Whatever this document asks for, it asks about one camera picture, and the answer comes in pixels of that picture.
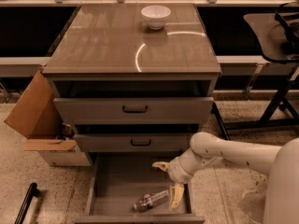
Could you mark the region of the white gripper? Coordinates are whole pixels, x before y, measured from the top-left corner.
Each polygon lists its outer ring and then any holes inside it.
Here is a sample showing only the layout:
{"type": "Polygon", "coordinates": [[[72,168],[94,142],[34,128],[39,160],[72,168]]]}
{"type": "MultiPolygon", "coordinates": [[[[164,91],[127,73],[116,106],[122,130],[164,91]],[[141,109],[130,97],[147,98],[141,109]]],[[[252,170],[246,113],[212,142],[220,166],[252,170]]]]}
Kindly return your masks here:
{"type": "Polygon", "coordinates": [[[183,184],[187,184],[193,178],[191,159],[181,155],[175,157],[169,163],[166,161],[156,161],[152,166],[166,173],[168,172],[169,177],[176,183],[170,187],[170,208],[172,210],[178,208],[185,190],[183,184]]]}

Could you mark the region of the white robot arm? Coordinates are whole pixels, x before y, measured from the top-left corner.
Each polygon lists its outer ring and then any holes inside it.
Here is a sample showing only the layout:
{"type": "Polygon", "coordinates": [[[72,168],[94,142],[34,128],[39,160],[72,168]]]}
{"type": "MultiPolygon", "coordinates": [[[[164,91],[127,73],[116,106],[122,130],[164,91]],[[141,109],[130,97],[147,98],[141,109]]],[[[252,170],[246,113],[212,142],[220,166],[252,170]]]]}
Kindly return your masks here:
{"type": "Polygon", "coordinates": [[[170,162],[154,167],[168,173],[175,183],[171,206],[180,203],[183,186],[198,171],[224,158],[268,176],[263,224],[299,224],[299,139],[284,146],[223,140],[205,132],[192,136],[190,147],[170,162]]]}

